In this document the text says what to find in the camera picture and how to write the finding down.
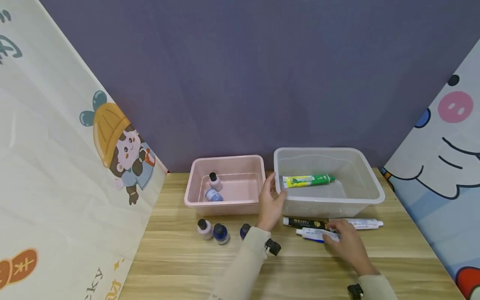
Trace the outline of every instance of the yellow hat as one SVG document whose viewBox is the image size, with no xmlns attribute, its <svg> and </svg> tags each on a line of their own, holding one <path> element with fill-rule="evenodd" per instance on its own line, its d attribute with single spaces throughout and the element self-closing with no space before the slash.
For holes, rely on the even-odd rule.
<svg viewBox="0 0 480 300">
<path fill-rule="evenodd" d="M 117 141 L 128 125 L 130 121 L 115 103 L 105 103 L 95 111 L 93 142 L 106 168 L 110 167 Z"/>
</svg>

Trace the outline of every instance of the wooden table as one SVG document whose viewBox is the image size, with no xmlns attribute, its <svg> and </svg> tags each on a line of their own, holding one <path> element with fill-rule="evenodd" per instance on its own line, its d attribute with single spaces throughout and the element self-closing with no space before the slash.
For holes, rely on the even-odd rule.
<svg viewBox="0 0 480 300">
<path fill-rule="evenodd" d="M 386 199 L 358 217 L 385 223 L 360 231 L 375 266 L 399 299 L 463 299 L 385 179 L 374 171 Z M 231 240 L 223 246 L 202 240 L 196 231 L 199 216 L 183 203 L 188 176 L 167 175 L 120 300 L 206 299 L 239 250 L 241 225 L 256 223 L 253 215 L 207 217 L 212 224 L 223 223 Z M 303 240 L 280 222 L 272 238 L 282 250 L 265 261 L 251 299 L 349 299 L 347 286 L 357 283 L 356 276 L 323 244 Z"/>
</svg>

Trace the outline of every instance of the black toothpaste tube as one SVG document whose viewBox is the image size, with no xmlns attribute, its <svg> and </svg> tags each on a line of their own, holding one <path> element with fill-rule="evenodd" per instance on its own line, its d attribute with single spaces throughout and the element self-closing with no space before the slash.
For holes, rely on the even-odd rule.
<svg viewBox="0 0 480 300">
<path fill-rule="evenodd" d="M 283 225 L 288 225 L 288 226 L 292 226 L 299 229 L 307 227 L 307 228 L 318 228 L 323 230 L 330 230 L 326 222 L 318 221 L 318 220 L 306 220 L 306 219 L 299 219 L 299 218 L 284 217 Z"/>
</svg>

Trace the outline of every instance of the white poster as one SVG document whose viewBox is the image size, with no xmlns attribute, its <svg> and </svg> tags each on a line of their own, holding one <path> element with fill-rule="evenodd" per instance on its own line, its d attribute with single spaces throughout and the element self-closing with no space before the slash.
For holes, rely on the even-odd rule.
<svg viewBox="0 0 480 300">
<path fill-rule="evenodd" d="M 166 172 L 38 1 L 0 0 L 0 103 L 0 299 L 116 299 Z"/>
<path fill-rule="evenodd" d="M 480 300 L 480 42 L 384 176 L 467 300 Z"/>
</svg>

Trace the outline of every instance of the plastic storage box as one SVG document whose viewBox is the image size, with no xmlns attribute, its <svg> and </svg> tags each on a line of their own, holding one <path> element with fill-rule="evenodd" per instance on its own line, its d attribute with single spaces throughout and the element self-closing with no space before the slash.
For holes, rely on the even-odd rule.
<svg viewBox="0 0 480 300">
<path fill-rule="evenodd" d="M 286 216 L 310 218 L 354 217 L 362 209 L 385 200 L 385 193 L 367 159 L 353 148 L 279 148 L 274 153 L 276 191 L 282 176 L 335 176 L 328 185 L 287 189 Z"/>
<path fill-rule="evenodd" d="M 223 183 L 218 193 L 224 201 L 209 202 L 205 198 L 211 172 Z M 264 182 L 264 160 L 258 155 L 199 158 L 192 164 L 185 205 L 203 216 L 257 214 L 258 195 Z"/>
</svg>

